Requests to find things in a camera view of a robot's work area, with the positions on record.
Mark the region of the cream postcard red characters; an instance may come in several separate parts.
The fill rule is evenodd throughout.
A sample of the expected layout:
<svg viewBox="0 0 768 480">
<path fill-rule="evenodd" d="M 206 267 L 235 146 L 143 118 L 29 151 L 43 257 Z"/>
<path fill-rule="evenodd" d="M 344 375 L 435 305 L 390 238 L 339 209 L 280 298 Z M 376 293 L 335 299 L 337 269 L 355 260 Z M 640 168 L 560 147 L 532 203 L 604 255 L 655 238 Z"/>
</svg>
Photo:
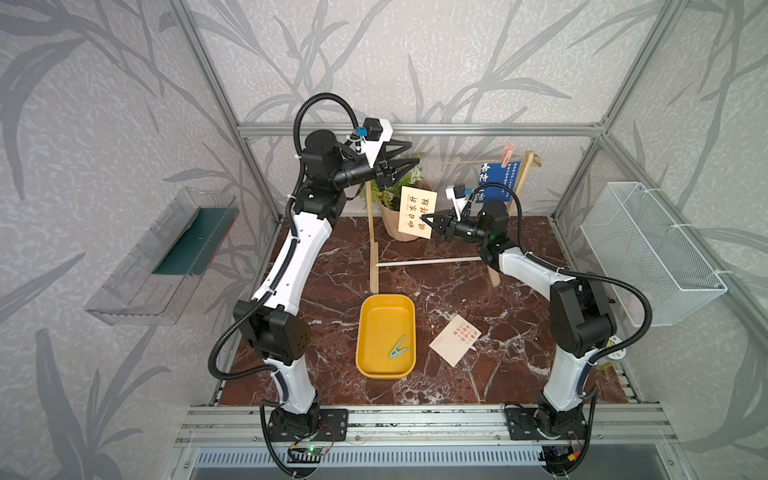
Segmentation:
<svg viewBox="0 0 768 480">
<path fill-rule="evenodd" d="M 403 234 L 429 239 L 432 228 L 422 220 L 423 215 L 433 214 L 437 193 L 415 187 L 401 189 L 398 214 L 398 231 Z"/>
</svg>

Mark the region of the blue postcard white characters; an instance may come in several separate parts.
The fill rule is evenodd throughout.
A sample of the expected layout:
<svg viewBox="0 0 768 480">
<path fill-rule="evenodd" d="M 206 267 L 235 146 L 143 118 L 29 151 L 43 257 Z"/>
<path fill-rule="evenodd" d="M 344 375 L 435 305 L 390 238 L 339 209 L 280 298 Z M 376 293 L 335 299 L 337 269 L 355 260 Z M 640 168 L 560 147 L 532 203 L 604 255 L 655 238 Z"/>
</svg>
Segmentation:
<svg viewBox="0 0 768 480">
<path fill-rule="evenodd" d="M 513 190 L 517 182 L 520 165 L 520 161 L 510 161 L 506 167 L 503 167 L 501 163 L 484 163 L 479 170 L 478 185 L 498 183 L 505 185 L 509 190 Z M 511 195 L 503 188 L 488 187 L 483 189 L 475 198 L 480 203 L 489 199 L 508 202 Z"/>
</svg>

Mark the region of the pink clothespin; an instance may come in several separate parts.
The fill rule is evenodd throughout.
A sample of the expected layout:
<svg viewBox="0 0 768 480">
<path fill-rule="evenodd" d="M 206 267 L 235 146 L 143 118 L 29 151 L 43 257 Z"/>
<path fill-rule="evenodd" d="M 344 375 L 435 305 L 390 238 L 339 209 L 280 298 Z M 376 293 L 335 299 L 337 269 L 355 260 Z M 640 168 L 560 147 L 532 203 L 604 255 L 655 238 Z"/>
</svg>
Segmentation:
<svg viewBox="0 0 768 480">
<path fill-rule="evenodd" d="M 502 160 L 501 160 L 502 169 L 507 168 L 508 165 L 512 162 L 515 149 L 516 149 L 515 145 L 507 144 L 504 146 Z"/>
</svg>

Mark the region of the cream postcard red stamps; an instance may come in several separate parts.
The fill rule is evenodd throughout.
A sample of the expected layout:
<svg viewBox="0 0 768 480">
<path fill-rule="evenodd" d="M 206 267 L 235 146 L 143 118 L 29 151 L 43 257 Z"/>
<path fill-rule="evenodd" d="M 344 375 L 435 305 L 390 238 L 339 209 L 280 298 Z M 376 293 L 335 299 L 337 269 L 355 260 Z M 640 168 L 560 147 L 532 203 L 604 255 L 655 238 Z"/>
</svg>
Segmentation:
<svg viewBox="0 0 768 480">
<path fill-rule="evenodd" d="M 429 347 L 455 367 L 480 338 L 481 331 L 461 315 L 455 315 Z"/>
</svg>

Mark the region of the teal clothespin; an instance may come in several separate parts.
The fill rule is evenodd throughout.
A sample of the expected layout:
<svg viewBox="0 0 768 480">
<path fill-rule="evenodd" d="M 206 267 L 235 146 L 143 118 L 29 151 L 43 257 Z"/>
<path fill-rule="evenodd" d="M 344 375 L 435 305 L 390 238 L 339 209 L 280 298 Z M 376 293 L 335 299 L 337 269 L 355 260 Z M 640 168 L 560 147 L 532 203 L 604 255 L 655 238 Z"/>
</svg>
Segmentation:
<svg viewBox="0 0 768 480">
<path fill-rule="evenodd" d="M 388 354 L 388 357 L 390 359 L 395 359 L 408 351 L 409 347 L 404 344 L 405 339 L 406 339 L 405 334 L 400 336 L 397 343 L 393 346 L 393 348 L 390 350 Z"/>
</svg>

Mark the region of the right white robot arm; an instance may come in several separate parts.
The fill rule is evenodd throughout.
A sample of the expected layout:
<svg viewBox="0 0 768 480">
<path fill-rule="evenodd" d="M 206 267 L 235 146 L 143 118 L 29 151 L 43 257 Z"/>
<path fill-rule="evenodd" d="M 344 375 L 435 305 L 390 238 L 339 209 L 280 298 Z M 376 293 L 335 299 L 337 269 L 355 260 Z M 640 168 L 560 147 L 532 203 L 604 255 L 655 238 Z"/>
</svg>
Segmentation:
<svg viewBox="0 0 768 480">
<path fill-rule="evenodd" d="M 548 300 L 556 342 L 554 363 L 536 408 L 521 413 L 519 427 L 525 435 L 560 439 L 568 432 L 589 427 L 583 403 L 597 398 L 596 391 L 585 389 L 591 370 L 599 360 L 635 344 L 648 332 L 652 306 L 640 289 L 625 281 L 556 267 L 527 250 L 522 205 L 516 193 L 510 195 L 512 207 L 490 199 L 473 215 L 471 207 L 476 196 L 490 187 L 485 183 L 469 191 L 462 185 L 451 186 L 446 195 L 452 208 L 424 213 L 420 219 L 446 242 L 458 238 L 476 244 L 486 266 L 524 283 Z M 617 344 L 609 342 L 617 332 L 617 323 L 605 291 L 608 285 L 634 296 L 643 312 L 639 329 Z"/>
</svg>

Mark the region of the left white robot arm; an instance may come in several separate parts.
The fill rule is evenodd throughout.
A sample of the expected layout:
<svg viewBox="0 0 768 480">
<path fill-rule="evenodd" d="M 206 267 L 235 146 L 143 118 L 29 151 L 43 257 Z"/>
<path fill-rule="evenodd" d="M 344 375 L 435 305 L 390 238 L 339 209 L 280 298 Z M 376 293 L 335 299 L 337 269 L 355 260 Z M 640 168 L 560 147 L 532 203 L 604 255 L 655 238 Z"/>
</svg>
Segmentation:
<svg viewBox="0 0 768 480">
<path fill-rule="evenodd" d="M 305 114 L 322 101 L 338 104 L 348 115 L 352 131 L 345 141 L 327 129 L 300 136 Z M 270 418 L 263 421 L 264 427 L 277 427 L 296 438 L 312 435 L 321 427 L 317 391 L 304 357 L 311 329 L 298 316 L 299 304 L 315 260 L 348 200 L 346 189 L 373 182 L 384 190 L 418 165 L 418 159 L 402 155 L 410 149 L 410 142 L 395 140 L 392 133 L 386 119 L 359 121 L 348 102 L 334 93 L 315 94 L 297 111 L 292 135 L 299 174 L 286 204 L 289 234 L 253 298 L 238 302 L 234 324 L 216 341 L 207 362 L 209 373 L 218 380 L 270 374 L 279 401 Z M 238 372 L 218 367 L 218 357 L 235 332 L 261 352 L 261 365 Z"/>
</svg>

